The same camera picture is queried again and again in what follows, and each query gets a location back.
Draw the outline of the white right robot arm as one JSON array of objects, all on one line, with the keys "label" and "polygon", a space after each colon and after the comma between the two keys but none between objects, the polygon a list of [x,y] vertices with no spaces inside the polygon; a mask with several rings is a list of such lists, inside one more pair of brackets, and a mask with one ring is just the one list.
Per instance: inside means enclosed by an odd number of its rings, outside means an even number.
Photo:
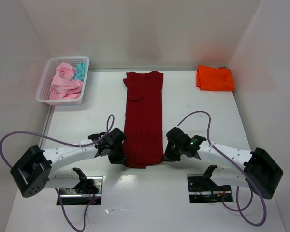
[{"label": "white right robot arm", "polygon": [[209,184],[257,187],[254,193],[271,199],[283,176],[282,169],[262,148],[249,151],[210,143],[202,136],[189,137],[178,127],[168,131],[166,137],[164,161],[180,161],[182,155],[210,161],[211,165],[203,174]]}]

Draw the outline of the dark red t shirt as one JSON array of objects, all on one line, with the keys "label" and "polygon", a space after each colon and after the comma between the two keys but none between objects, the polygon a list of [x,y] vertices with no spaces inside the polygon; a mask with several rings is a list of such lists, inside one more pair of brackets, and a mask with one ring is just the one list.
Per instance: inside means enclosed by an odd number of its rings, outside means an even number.
[{"label": "dark red t shirt", "polygon": [[163,158],[162,87],[163,73],[127,72],[123,151],[125,166],[146,168]]}]

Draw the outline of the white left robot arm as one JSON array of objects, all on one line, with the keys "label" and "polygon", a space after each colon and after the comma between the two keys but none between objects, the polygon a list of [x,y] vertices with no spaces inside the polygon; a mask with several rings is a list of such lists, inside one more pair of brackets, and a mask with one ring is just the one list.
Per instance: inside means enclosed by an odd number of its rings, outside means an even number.
[{"label": "white left robot arm", "polygon": [[53,149],[30,147],[10,169],[22,196],[29,198],[42,189],[68,188],[80,191],[89,179],[78,167],[64,167],[82,160],[108,156],[111,164],[123,164],[123,141],[126,136],[119,128],[92,134],[72,146]]}]

